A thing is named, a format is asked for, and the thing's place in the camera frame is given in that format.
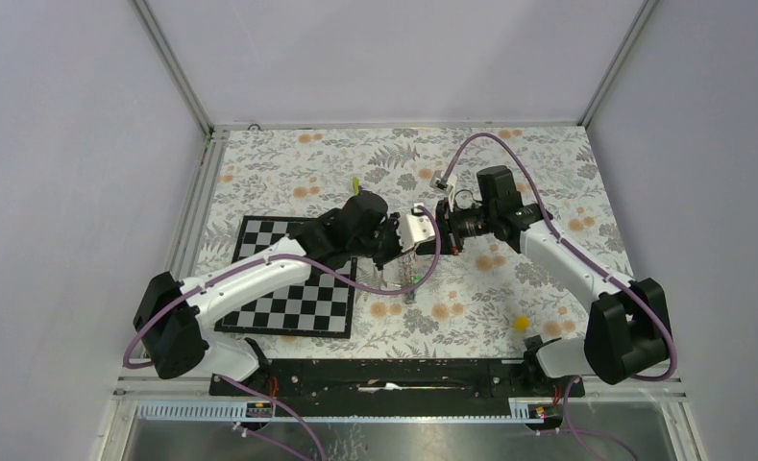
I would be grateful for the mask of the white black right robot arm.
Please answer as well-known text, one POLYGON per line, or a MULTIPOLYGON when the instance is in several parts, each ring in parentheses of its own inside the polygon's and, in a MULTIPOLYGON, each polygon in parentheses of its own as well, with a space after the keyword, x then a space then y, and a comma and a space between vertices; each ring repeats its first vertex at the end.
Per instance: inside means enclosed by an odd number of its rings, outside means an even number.
POLYGON ((484 168, 477 182, 481 198, 468 208, 455 204, 453 185, 439 177, 431 182, 447 195, 436 207, 443 254, 458 254, 469 237, 492 234, 546 270, 588 314, 583 337, 527 347, 522 370, 527 391, 544 396, 560 377, 575 375, 593 374, 617 384, 672 357, 665 339, 666 298, 656 281, 636 281, 608 270, 570 239, 552 232, 550 215, 538 204, 524 204, 509 168, 484 168))

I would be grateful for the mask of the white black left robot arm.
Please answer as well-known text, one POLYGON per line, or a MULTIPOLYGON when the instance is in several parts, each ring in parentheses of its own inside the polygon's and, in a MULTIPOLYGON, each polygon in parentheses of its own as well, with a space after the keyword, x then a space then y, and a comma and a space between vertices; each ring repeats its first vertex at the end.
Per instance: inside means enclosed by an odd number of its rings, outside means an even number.
POLYGON ((345 205, 305 219, 265 249, 220 272, 186 279, 160 273, 147 284, 133 318, 135 336, 123 365, 151 368, 160 379, 194 370, 231 378, 248 395, 263 391, 269 370, 257 348, 218 334, 222 318, 289 285, 325 273, 354 289, 359 283, 339 274, 353 258, 378 268, 427 242, 437 248, 435 215, 422 204, 407 214, 391 213, 381 196, 364 191, 345 205))

